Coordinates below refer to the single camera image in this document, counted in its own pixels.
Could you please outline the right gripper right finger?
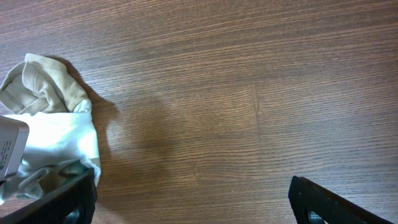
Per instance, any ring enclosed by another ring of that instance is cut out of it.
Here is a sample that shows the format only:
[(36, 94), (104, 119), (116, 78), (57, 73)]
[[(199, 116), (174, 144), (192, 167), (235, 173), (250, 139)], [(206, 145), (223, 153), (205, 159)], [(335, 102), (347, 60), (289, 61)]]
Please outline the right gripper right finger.
[(392, 224), (304, 177), (292, 177), (289, 202), (298, 224)]

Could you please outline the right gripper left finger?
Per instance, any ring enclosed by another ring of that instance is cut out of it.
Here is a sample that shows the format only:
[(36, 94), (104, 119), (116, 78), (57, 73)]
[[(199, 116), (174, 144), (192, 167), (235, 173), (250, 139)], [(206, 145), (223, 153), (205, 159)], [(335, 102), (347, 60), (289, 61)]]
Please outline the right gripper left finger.
[(90, 224), (97, 191), (90, 168), (43, 198), (1, 218), (3, 224)]

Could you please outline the white and beige garment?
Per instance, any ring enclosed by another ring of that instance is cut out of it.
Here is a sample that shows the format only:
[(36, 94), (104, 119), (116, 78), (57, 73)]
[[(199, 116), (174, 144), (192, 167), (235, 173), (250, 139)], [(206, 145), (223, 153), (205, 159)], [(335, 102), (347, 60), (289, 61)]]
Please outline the white and beige garment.
[(11, 111), (9, 118), (29, 126), (19, 169), (1, 184), (1, 203), (13, 196), (38, 200), (84, 168), (92, 168), (94, 182), (99, 182), (92, 103), (65, 64), (26, 54), (4, 79), (1, 103)]

